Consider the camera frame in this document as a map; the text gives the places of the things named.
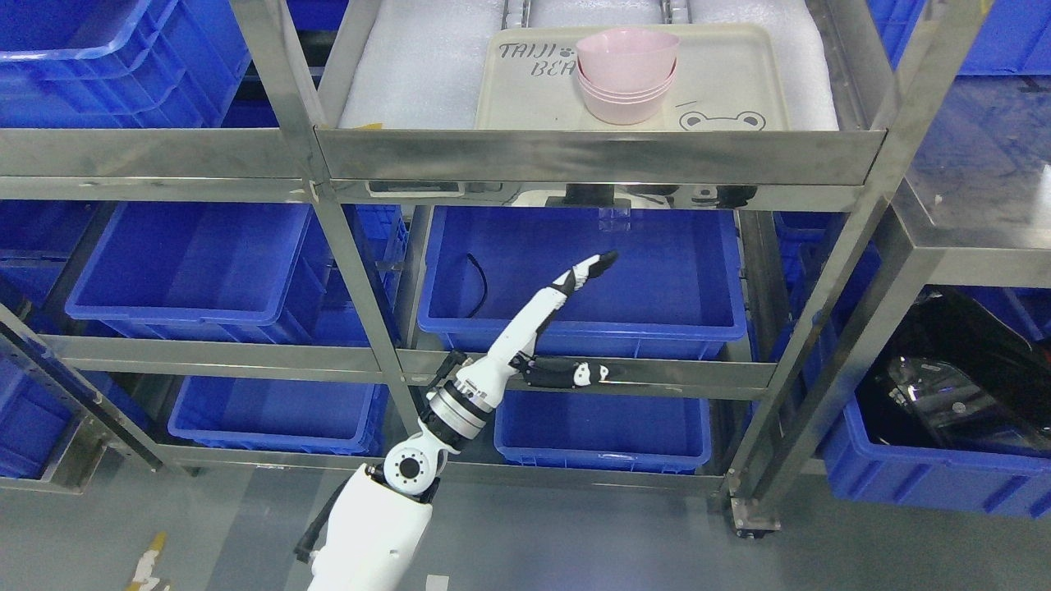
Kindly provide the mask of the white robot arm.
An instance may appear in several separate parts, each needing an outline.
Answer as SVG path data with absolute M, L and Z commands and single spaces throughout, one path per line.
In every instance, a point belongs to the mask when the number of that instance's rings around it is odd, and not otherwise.
M 477 360 L 451 353 L 429 388 L 416 434 L 365 464 L 326 502 L 296 547 L 311 590 L 394 590 L 434 512 L 450 456 L 462 452 L 502 404 L 521 353 L 493 347 Z

